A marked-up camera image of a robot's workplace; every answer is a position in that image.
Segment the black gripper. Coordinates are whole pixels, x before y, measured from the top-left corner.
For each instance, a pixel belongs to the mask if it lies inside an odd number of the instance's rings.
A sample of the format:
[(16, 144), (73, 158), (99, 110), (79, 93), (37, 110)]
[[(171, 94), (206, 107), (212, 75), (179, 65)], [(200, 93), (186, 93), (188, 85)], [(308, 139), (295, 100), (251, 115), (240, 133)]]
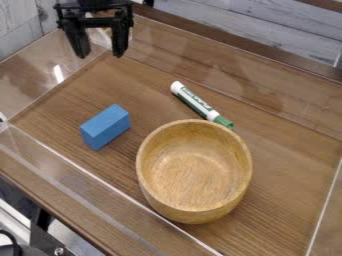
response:
[(133, 26), (131, 0), (69, 0), (55, 3), (57, 27), (64, 28), (76, 56), (91, 52), (85, 28), (111, 27), (112, 53), (120, 58), (128, 48), (129, 27)]

